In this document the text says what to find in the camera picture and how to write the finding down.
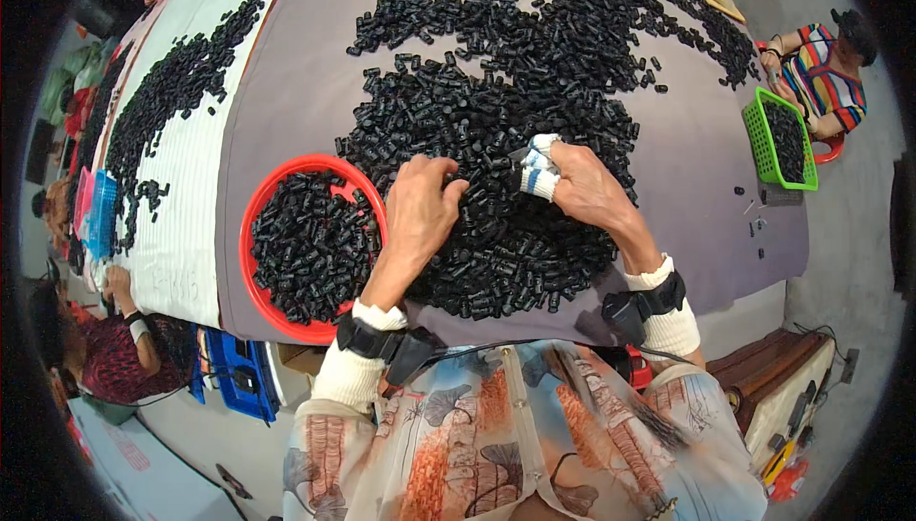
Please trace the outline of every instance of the electrical outlet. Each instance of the electrical outlet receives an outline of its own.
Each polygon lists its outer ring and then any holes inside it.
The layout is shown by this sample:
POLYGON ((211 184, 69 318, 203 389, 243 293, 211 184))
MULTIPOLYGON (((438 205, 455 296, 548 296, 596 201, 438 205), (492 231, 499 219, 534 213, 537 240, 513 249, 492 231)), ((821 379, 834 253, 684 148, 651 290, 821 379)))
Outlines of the electrical outlet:
POLYGON ((840 375, 840 382, 843 384, 853 383, 855 365, 858 364, 858 354, 859 350, 857 348, 850 348, 846 351, 846 364, 843 366, 843 373, 840 375))

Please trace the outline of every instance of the red plastic stool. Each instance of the red plastic stool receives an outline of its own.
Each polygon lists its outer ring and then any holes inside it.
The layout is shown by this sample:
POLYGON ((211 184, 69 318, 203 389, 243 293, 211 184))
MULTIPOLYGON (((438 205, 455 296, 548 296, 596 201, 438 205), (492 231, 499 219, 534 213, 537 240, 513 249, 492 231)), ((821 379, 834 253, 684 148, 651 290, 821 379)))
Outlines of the red plastic stool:
POLYGON ((824 142, 830 146, 830 152, 825 154, 814 154, 814 164, 823 165, 829 163, 834 159, 840 157, 840 154, 843 152, 843 140, 846 137, 846 132, 840 132, 837 135, 831 135, 823 139, 813 139, 813 141, 824 142))

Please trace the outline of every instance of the red patterned shirt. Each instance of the red patterned shirt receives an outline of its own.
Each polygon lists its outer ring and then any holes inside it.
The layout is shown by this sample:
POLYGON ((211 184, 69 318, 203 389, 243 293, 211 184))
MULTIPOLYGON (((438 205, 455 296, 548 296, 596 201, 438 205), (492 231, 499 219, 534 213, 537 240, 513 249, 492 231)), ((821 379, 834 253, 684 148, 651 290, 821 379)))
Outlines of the red patterned shirt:
POLYGON ((155 375, 148 375, 140 365, 130 327, 121 315, 89 321, 81 330, 86 337, 83 385, 103 401, 133 404, 147 396, 171 392, 188 381, 189 376, 182 375, 159 347, 156 353, 161 367, 155 375))

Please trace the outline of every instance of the table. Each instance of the table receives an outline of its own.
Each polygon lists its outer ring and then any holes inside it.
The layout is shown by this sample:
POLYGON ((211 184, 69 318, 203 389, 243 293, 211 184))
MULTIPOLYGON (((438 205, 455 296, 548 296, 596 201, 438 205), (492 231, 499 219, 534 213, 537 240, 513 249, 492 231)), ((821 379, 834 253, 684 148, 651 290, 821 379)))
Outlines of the table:
MULTIPOLYGON (((530 9, 530 1, 520 0, 522 9, 530 9)), ((667 2, 665 6, 681 25, 703 32, 684 12, 667 2)), ((367 98, 363 69, 392 70, 395 52, 436 57, 456 46, 453 36, 439 36, 433 46, 411 38, 395 51, 382 48, 346 56, 344 48, 354 39, 353 19, 374 9, 375 0, 277 0, 252 53, 226 122, 216 209, 223 328, 236 336, 296 342, 258 314, 241 278, 238 233, 247 228, 241 217, 258 183, 294 156, 334 154, 333 138, 350 132, 352 109, 367 98)), ((639 39, 635 53, 658 57, 658 83, 669 85, 670 92, 637 89, 616 95, 641 123, 630 170, 640 209, 659 249, 675 258, 694 312, 726 307, 736 298, 800 275, 808 258, 803 204, 758 208, 757 172, 740 115, 753 98, 754 86, 737 92, 720 86, 725 70, 676 38, 639 34, 639 39), (735 195, 735 186, 747 194, 735 195), (758 216, 767 224, 751 238, 749 222, 758 216), (758 258, 760 248, 764 259, 758 258)), ((483 75, 477 61, 459 62, 465 72, 483 75)), ((619 261, 616 266, 622 268, 619 261)), ((621 288, 622 276, 614 270, 572 303, 563 301, 553 315, 535 309, 475 322, 410 303, 407 311, 411 323, 425 326, 450 345, 538 338, 607 344, 611 339, 600 319, 601 299, 621 288)))
MULTIPOLYGON (((238 9, 243 1, 163 0, 146 20, 135 23, 122 41, 125 47, 133 40, 134 47, 117 84, 118 98, 112 101, 111 114, 99 139, 97 166, 104 164, 117 118, 129 105, 144 76, 173 48, 175 39, 185 34, 193 38, 197 33, 209 37, 223 23, 223 15, 238 9)), ((144 157, 136 171, 140 181, 155 180, 164 187, 170 185, 169 194, 155 211, 156 223, 152 222, 154 211, 141 205, 134 247, 112 259, 131 272, 131 294, 145 312, 211 327, 220 325, 213 252, 220 147, 229 105, 234 101, 263 22, 264 18, 259 16, 245 39, 234 48, 236 59, 224 73, 226 102, 221 104, 205 93, 200 107, 187 120, 173 115, 162 130, 156 157, 144 157)), ((116 222, 115 229, 119 237, 124 235, 123 218, 116 222)))

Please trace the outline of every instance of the power cord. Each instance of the power cord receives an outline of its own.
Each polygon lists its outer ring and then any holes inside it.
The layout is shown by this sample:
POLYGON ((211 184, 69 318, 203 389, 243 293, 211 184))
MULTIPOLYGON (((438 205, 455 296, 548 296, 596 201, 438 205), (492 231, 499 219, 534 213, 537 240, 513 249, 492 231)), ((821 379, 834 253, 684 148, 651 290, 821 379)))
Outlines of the power cord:
MULTIPOLYGON (((509 346, 509 345, 514 345, 514 344, 535 343, 535 342, 537 342, 537 341, 539 341, 539 340, 549 340, 549 339, 534 339, 534 340, 520 340, 520 341, 504 341, 504 342, 502 342, 502 343, 485 344, 485 345, 482 345, 482 346, 475 346, 474 348, 468 348, 467 350, 462 350, 462 351, 459 351, 459 352, 455 352, 455 353, 451 353, 451 354, 444 355, 444 356, 442 356, 441 358, 436 358, 436 359, 434 360, 434 362, 441 362, 441 361, 443 361, 443 360, 449 360, 450 358, 457 358, 457 357, 459 357, 459 356, 464 356, 465 354, 480 352, 480 351, 482 351, 482 350, 487 350, 487 349, 490 349, 490 348, 499 348, 500 346, 509 346)), ((573 342, 574 344, 578 344, 579 346, 585 346, 585 348, 591 348, 591 347, 593 346, 593 344, 578 343, 578 342, 576 342, 576 341, 572 341, 572 342, 573 342)), ((689 361, 689 360, 685 360, 684 358, 681 358, 681 356, 676 356, 676 355, 674 355, 674 354, 664 353, 664 352, 661 352, 661 351, 658 351, 658 350, 652 350, 652 349, 650 349, 650 348, 644 348, 644 347, 642 347, 642 346, 635 346, 635 348, 636 348, 637 350, 639 350, 640 352, 645 353, 645 354, 651 354, 651 355, 653 355, 653 356, 662 356, 662 357, 664 357, 664 358, 669 358, 670 360, 673 360, 673 361, 675 361, 675 362, 680 362, 680 363, 682 363, 682 364, 694 365, 693 362, 691 362, 691 361, 689 361)))
MULTIPOLYGON (((219 377, 219 376, 221 376, 221 377, 224 377, 224 378, 232 378, 232 375, 224 374, 224 373, 221 373, 221 372, 210 372, 210 373, 207 373, 207 374, 201 374, 201 375, 200 375, 200 377, 204 377, 204 376, 207 376, 207 377, 211 377, 211 376, 218 376, 218 377, 219 377)), ((185 388, 187 388, 187 387, 190 387, 190 385, 191 385, 192 382, 193 382, 193 380, 189 380, 186 384, 184 384, 183 386, 179 386, 178 388, 172 390, 171 392, 169 392, 169 393, 166 394, 165 396, 163 396, 163 397, 158 397, 158 398, 156 398, 155 400, 153 400, 153 401, 151 401, 151 402, 146 402, 145 404, 118 404, 118 405, 119 405, 119 406, 127 406, 127 407, 146 407, 146 406, 152 406, 154 403, 156 403, 156 402, 161 402, 162 400, 166 399, 167 397, 169 397, 169 396, 174 396, 174 395, 176 395, 178 392, 180 392, 181 390, 183 390, 183 389, 185 389, 185 388)))
POLYGON ((821 326, 813 329, 807 328, 798 322, 792 322, 792 324, 794 324, 796 330, 802 334, 823 334, 824 336, 829 336, 832 338, 834 357, 839 357, 840 361, 842 361, 844 365, 849 364, 849 361, 840 353, 840 342, 836 339, 836 332, 833 331, 833 328, 829 324, 821 324, 821 326))

